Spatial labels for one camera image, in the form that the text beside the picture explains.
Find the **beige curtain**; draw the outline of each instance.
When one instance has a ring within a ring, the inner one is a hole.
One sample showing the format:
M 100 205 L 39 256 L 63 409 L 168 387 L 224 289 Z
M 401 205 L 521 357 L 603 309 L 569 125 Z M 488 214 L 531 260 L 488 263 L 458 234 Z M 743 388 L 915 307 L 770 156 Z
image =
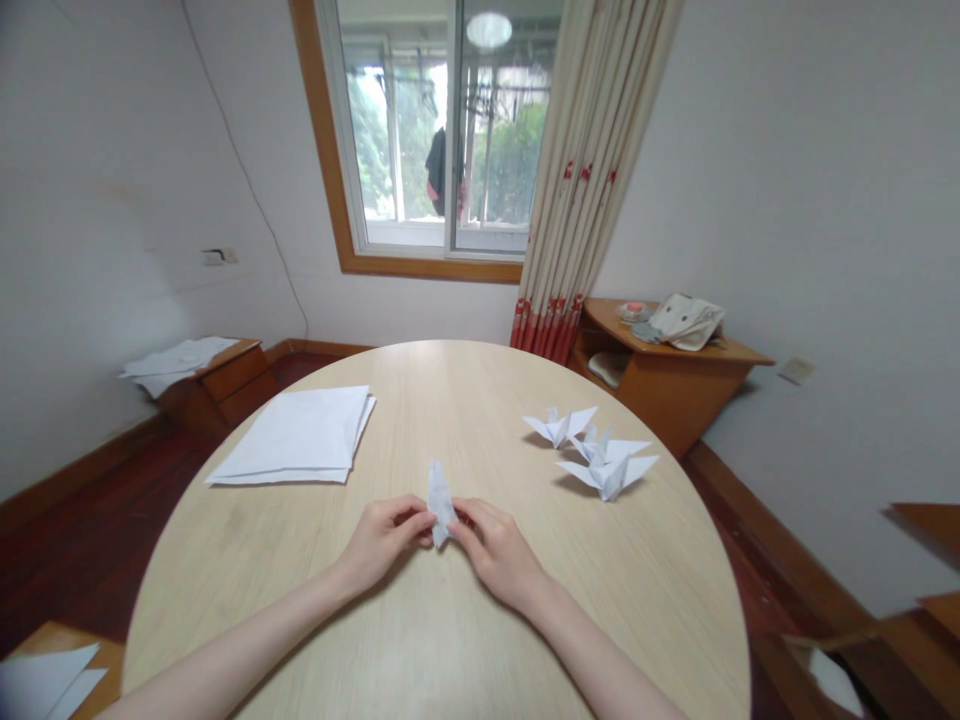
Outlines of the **beige curtain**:
M 567 0 L 512 347 L 565 364 L 620 212 L 682 0 Z

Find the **left hand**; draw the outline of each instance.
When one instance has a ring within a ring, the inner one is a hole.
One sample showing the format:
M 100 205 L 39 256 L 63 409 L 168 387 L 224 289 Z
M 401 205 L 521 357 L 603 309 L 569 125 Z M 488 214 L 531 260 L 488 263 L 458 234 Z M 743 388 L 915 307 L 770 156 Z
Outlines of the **left hand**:
M 436 521 L 416 495 L 367 503 L 350 542 L 334 563 L 349 593 L 359 595 L 373 587 L 411 543 L 430 547 L 430 529 Z

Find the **bag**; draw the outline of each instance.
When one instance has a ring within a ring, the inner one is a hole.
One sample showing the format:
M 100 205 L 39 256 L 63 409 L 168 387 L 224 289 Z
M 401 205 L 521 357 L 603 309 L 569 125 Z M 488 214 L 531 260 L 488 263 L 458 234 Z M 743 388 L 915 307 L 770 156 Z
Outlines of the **bag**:
M 672 293 L 660 303 L 650 318 L 650 326 L 660 331 L 660 342 L 696 352 L 707 344 L 726 314 L 719 305 Z

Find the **wooden floor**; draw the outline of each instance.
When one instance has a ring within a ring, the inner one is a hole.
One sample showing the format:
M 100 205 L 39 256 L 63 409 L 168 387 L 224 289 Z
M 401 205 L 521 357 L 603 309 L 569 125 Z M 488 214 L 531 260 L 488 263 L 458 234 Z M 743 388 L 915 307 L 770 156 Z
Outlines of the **wooden floor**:
M 337 358 L 293 354 L 273 365 L 281 388 Z M 2 541 L 0 657 L 47 620 L 125 642 L 140 581 L 180 495 L 214 446 L 173 432 Z M 685 466 L 730 558 L 748 632 L 823 635 L 823 622 L 740 527 L 695 469 Z M 756 718 L 786 717 L 753 663 Z

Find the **oval table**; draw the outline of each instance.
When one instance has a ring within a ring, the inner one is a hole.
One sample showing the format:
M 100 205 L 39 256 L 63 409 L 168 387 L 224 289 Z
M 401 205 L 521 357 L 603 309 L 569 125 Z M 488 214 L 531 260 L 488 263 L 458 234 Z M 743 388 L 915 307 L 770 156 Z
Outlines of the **oval table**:
M 427 495 L 443 463 L 454 495 L 511 513 L 544 567 L 693 720 L 747 718 L 750 669 L 737 587 L 703 503 L 677 462 L 593 383 L 486 343 L 392 345 L 318 370 L 288 392 L 370 385 L 377 405 L 346 485 L 187 488 L 137 598 L 127 692 L 332 562 L 363 506 Z M 613 436 L 659 454 L 615 502 L 566 475 L 521 420 L 598 406 Z M 474 578 L 453 541 L 420 551 L 386 589 L 336 616 L 240 712 L 263 718 L 589 717 L 549 647 Z

